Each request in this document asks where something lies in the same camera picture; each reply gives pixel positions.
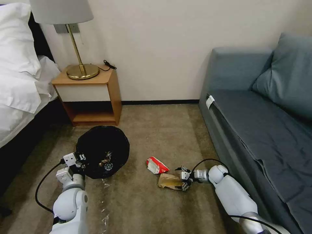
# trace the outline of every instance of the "black cable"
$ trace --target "black cable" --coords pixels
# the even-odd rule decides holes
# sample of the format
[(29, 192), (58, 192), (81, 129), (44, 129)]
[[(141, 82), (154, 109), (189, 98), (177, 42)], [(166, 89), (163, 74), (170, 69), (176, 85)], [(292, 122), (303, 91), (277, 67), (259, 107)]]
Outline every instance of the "black cable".
[(221, 162), (220, 160), (217, 160), (217, 159), (204, 159), (204, 160), (201, 160), (199, 163), (196, 164), (196, 166), (193, 168), (192, 170), (192, 173), (194, 172), (194, 170), (196, 169), (196, 167), (198, 167), (199, 164), (203, 163), (204, 161), (216, 161), (218, 163), (220, 163), (221, 165), (223, 165), (228, 172), (230, 172), (230, 170), (228, 169), (228, 167), (223, 163)]
[(62, 159), (57, 165), (55, 165), (54, 167), (52, 167), (51, 170), (48, 171), (48, 173), (42, 178), (42, 180), (41, 180), (40, 183), (38, 184), (37, 189), (36, 189), (36, 193), (35, 193), (35, 200), (36, 200), (37, 204), (38, 204), (39, 206), (41, 206), (42, 208), (44, 208), (45, 210), (47, 210), (48, 212), (51, 212), (52, 214), (53, 214), (53, 210), (47, 208), (46, 206), (44, 206), (42, 203), (39, 202), (39, 200), (38, 200), (38, 191), (39, 191), (39, 188), (40, 188), (42, 182), (45, 180), (45, 178), (46, 178), (55, 168), (57, 168), (58, 166), (60, 166), (60, 165), (62, 165), (62, 164), (64, 164), (64, 163), (65, 163), (65, 162), (64, 162), (64, 159)]
[(104, 70), (104, 69), (102, 69), (102, 68), (100, 68), (99, 66), (98, 66), (98, 68), (99, 69), (101, 69), (102, 71), (109, 71), (110, 69), (114, 69), (114, 70), (116, 70), (117, 69), (117, 67), (115, 67), (115, 66), (113, 66), (113, 65), (111, 65), (108, 61), (106, 61), (106, 60), (104, 60), (104, 64), (106, 65), (106, 66), (108, 66), (108, 69), (107, 70)]
[(269, 225), (267, 224), (266, 222), (263, 222), (261, 220), (257, 220), (257, 219), (253, 219), (253, 218), (249, 218), (249, 217), (245, 217), (245, 216), (240, 216), (240, 215), (230, 215), (231, 218), (242, 218), (242, 219), (248, 219), (248, 220), (251, 220), (251, 221), (254, 221), (254, 222), (257, 222), (257, 223), (260, 223), (260, 224), (263, 224), (269, 228), (271, 228), (273, 231), (275, 231), (276, 233), (278, 234), (282, 234), (280, 231), (278, 231), (275, 227), (273, 227), (272, 225)]

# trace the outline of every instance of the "table lamp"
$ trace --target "table lamp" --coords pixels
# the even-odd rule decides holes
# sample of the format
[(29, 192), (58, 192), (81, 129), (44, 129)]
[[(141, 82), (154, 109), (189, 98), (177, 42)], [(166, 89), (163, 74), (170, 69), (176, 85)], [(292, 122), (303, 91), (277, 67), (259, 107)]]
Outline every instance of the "table lamp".
[(32, 13), (37, 23), (65, 24), (74, 46), (79, 65), (71, 66), (67, 76), (73, 80), (86, 80), (96, 76), (99, 68), (92, 64), (83, 64), (75, 38), (69, 24), (87, 22), (93, 19), (87, 0), (30, 0)]

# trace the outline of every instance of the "brown paper bag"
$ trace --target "brown paper bag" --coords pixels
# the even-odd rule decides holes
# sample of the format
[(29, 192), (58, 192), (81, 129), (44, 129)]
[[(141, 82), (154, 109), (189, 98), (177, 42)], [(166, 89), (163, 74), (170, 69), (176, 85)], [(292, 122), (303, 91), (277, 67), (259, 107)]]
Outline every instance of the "brown paper bag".
[(167, 187), (174, 190), (181, 190), (176, 188), (176, 186), (182, 186), (182, 184), (183, 182), (179, 177), (163, 173), (160, 175), (157, 185), (161, 188)]

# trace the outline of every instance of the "white lamp shade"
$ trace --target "white lamp shade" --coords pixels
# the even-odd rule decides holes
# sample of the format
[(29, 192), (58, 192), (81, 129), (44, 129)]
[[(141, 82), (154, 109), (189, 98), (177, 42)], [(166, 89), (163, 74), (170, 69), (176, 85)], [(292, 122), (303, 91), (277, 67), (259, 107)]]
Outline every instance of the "white lamp shade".
[(37, 23), (71, 24), (93, 19), (88, 0), (30, 0)]

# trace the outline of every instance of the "trash bin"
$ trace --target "trash bin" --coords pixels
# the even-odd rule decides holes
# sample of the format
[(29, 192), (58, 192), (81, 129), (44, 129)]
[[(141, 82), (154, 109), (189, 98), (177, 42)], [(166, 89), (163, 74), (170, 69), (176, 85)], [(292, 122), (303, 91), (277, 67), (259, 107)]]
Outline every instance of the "trash bin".
[(128, 160), (130, 144), (122, 130), (114, 126), (96, 126), (79, 137), (76, 152), (84, 154), (84, 172), (92, 179), (115, 174)]

